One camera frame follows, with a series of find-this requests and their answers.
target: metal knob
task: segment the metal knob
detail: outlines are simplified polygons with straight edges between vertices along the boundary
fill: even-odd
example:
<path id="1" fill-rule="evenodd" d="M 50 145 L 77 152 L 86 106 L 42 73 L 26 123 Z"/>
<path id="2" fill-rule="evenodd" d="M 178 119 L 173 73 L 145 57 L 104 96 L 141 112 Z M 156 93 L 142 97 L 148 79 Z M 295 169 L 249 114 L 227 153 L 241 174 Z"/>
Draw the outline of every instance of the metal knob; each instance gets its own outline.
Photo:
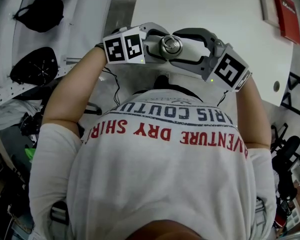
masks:
<path id="1" fill-rule="evenodd" d="M 160 54 L 167 60 L 177 58 L 182 52 L 182 49 L 182 41 L 177 36 L 166 35 L 160 40 Z"/>

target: red book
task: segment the red book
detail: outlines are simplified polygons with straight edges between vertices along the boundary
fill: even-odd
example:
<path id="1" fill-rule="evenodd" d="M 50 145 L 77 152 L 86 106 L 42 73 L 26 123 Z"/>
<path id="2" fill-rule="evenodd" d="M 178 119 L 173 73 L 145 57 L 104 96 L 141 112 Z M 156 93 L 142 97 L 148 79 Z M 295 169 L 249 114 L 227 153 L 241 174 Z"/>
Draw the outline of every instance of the red book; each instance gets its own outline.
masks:
<path id="1" fill-rule="evenodd" d="M 281 36 L 300 45 L 300 28 L 295 3 L 292 0 L 274 0 L 279 17 Z"/>

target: black wire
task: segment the black wire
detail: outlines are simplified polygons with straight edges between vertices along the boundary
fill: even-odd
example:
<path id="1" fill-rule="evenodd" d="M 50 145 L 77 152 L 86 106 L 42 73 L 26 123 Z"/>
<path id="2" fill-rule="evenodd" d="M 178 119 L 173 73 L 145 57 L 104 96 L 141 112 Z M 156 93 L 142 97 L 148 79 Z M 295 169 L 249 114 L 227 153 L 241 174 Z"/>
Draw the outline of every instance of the black wire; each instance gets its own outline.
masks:
<path id="1" fill-rule="evenodd" d="M 120 105 L 120 100 L 119 100 L 119 90 L 120 90 L 120 85 L 119 85 L 119 82 L 118 82 L 118 76 L 114 73 L 111 72 L 111 70 L 107 67 L 104 67 L 107 71 L 105 70 L 102 70 L 103 72 L 106 72 L 108 74 L 111 74 L 114 76 L 114 79 L 115 79 L 115 82 L 116 82 L 116 85 L 118 86 L 118 89 L 116 90 L 114 96 L 113 96 L 113 100 L 114 102 L 116 103 L 117 106 Z"/>
<path id="2" fill-rule="evenodd" d="M 223 96 L 222 96 L 222 98 L 220 99 L 218 105 L 216 105 L 217 107 L 219 107 L 220 103 L 223 102 L 223 101 L 225 100 L 227 92 L 228 92 L 228 90 L 226 90 L 226 91 L 223 93 Z"/>

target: black bag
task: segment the black bag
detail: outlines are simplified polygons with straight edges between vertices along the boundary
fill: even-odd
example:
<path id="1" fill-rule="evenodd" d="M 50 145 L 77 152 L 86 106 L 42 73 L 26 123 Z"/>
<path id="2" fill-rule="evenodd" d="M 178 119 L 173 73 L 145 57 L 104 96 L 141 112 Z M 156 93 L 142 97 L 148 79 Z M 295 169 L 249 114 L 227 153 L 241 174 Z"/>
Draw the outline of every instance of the black bag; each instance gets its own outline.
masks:
<path id="1" fill-rule="evenodd" d="M 59 25 L 64 13 L 64 3 L 61 0 L 34 0 L 33 4 L 21 8 L 13 17 L 22 22 L 28 29 L 46 32 Z"/>
<path id="2" fill-rule="evenodd" d="M 10 78 L 18 84 L 43 86 L 55 79 L 58 63 L 55 52 L 50 47 L 43 47 L 30 52 L 12 69 Z"/>

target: green object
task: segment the green object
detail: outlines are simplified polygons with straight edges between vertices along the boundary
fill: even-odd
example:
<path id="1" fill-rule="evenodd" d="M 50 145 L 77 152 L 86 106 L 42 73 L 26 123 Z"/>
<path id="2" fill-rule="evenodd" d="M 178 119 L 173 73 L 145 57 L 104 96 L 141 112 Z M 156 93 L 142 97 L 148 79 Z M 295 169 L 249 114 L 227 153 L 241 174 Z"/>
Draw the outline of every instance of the green object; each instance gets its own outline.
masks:
<path id="1" fill-rule="evenodd" d="M 25 148 L 24 151 L 25 151 L 26 156 L 29 158 L 29 160 L 34 159 L 34 155 L 35 155 L 35 152 L 36 152 L 35 148 L 30 148 L 30 147 Z"/>

